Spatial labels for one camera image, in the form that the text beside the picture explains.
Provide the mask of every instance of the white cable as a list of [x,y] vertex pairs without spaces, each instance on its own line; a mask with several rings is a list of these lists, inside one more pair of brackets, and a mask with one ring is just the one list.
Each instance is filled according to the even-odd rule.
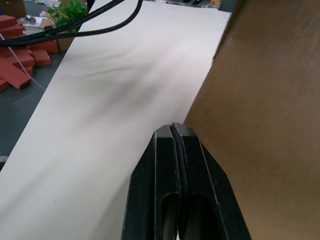
[[[2,38],[2,40],[5,40],[4,36],[2,36],[2,34],[0,33],[0,37]],[[30,74],[27,72],[27,70],[25,69],[25,67],[22,65],[22,63],[20,62],[18,56],[15,54],[15,52],[12,50],[11,47],[8,47],[8,49],[10,50],[10,52],[13,54],[13,56],[18,60],[18,63],[20,64],[20,66],[22,67],[23,71],[25,72],[25,74],[28,75],[28,77],[39,86],[39,88],[41,88],[43,91],[45,91],[46,89],[41,86],[36,80],[33,79],[32,76],[30,76]]]

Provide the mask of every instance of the table surface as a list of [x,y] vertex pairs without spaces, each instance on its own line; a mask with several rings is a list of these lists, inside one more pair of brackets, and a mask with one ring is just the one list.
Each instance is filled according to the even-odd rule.
[[120,239],[130,174],[155,129],[184,122],[229,17],[144,2],[127,27],[76,38],[0,172],[0,239]]

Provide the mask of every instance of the gray floor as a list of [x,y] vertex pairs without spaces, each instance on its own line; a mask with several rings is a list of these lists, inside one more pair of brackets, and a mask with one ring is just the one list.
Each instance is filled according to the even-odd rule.
[[[45,5],[34,1],[24,4],[29,15],[39,16],[47,10]],[[52,65],[36,67],[33,78],[47,88],[64,56],[65,53],[51,55]],[[24,89],[10,87],[0,93],[0,156],[11,153],[43,94],[44,91],[34,83]]]

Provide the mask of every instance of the clutter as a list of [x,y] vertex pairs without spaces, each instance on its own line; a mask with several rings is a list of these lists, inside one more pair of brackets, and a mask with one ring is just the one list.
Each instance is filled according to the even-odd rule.
[[35,0],[35,4],[45,4],[45,0]]
[[[43,19],[42,17],[35,17],[36,24],[40,22],[37,18],[40,18],[41,21]],[[24,25],[17,22],[15,17],[0,16],[0,26],[0,33],[5,40],[25,36]],[[36,65],[51,65],[52,62],[48,53],[57,54],[58,46],[57,41],[46,41],[26,47],[14,47],[12,50],[19,60],[9,48],[0,47],[0,92],[10,86],[16,89],[27,86],[31,81],[30,76],[35,73]],[[19,61],[30,76],[25,73]]]
[[[53,25],[58,28],[66,24],[71,24],[78,19],[83,18],[88,14],[88,10],[85,4],[79,0],[70,1],[70,3],[60,4],[59,8],[49,8],[50,20]],[[81,25],[77,25],[74,28],[68,29],[67,32],[78,32]]]
[[40,13],[40,17],[43,17],[43,18],[50,18],[50,14],[49,14],[49,13],[47,13],[46,11],[42,11],[42,12]]
[[58,45],[59,52],[67,51],[70,48],[74,39],[75,39],[74,37],[66,37],[66,38],[58,39],[57,45]]
[[32,25],[36,24],[36,22],[37,22],[37,20],[31,15],[25,16],[25,20]]
[[47,7],[52,8],[53,6],[59,7],[61,2],[59,0],[43,0],[43,3]]
[[23,0],[0,0],[0,11],[3,15],[24,18],[27,15]]
[[53,22],[50,21],[49,19],[42,19],[41,24],[40,24],[40,28],[44,29],[45,27],[52,27],[53,26]]
[[[61,0],[62,4],[69,4],[70,2],[76,2],[76,0]],[[87,0],[80,0],[80,2],[86,4]]]

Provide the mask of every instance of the leaves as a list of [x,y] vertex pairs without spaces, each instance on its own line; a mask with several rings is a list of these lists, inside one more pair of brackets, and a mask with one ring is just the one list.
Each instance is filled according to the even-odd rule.
[[[48,13],[55,22],[56,27],[60,27],[88,14],[85,4],[79,0],[70,1],[68,4],[61,3],[58,9],[49,8]],[[78,32],[80,26],[70,29],[67,32]]]

